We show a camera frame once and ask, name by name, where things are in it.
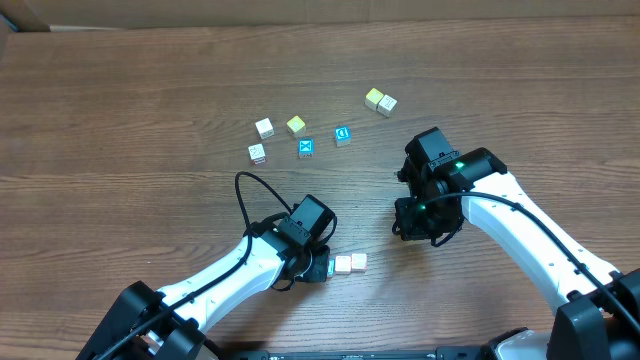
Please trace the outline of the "red K block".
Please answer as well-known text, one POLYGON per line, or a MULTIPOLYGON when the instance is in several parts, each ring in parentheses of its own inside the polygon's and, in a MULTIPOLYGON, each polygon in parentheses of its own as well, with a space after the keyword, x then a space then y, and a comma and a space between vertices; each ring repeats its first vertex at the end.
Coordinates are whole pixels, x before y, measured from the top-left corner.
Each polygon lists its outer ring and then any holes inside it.
POLYGON ((368 257, 365 253, 353 253, 351 255, 351 271, 365 272, 368 267, 368 257))

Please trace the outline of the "blue P block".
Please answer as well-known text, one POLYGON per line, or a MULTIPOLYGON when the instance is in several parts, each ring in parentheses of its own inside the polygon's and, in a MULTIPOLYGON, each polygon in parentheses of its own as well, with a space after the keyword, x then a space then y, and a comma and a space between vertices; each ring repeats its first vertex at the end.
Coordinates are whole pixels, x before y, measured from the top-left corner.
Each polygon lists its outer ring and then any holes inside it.
POLYGON ((335 275, 335 260, 330 259, 328 264, 328 269, 327 269, 327 277, 331 278, 334 275, 335 275))

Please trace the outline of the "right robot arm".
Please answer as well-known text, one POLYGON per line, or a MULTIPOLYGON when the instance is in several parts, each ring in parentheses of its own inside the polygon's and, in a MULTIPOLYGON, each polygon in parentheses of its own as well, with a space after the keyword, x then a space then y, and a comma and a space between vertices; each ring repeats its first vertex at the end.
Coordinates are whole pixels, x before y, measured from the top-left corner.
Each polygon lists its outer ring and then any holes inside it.
POLYGON ((490 236, 543 295, 551 331, 526 327, 483 345, 439 347, 438 359, 636 359, 639 273, 591 253, 554 222, 485 148, 462 154, 438 128, 416 135, 398 171, 409 196, 395 202, 394 234, 440 247, 464 223, 490 236))

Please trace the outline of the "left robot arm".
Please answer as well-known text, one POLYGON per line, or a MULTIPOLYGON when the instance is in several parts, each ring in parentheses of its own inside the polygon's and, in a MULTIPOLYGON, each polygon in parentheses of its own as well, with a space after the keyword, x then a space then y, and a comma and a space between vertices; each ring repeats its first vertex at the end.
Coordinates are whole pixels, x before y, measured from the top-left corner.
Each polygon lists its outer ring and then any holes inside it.
POLYGON ((116 298, 82 359, 214 359, 207 332, 249 297, 283 281, 323 282, 335 213, 312 195, 253 223, 238 246, 197 274, 154 290, 137 281, 116 298))

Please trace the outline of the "red M block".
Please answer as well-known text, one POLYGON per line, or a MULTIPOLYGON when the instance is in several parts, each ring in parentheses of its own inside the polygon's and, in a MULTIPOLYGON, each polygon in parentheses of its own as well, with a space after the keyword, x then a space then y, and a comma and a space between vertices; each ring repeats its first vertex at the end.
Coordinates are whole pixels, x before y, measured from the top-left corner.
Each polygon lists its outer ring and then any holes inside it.
POLYGON ((352 272, 352 258, 350 256, 336 256, 334 271, 336 275, 348 275, 352 272))

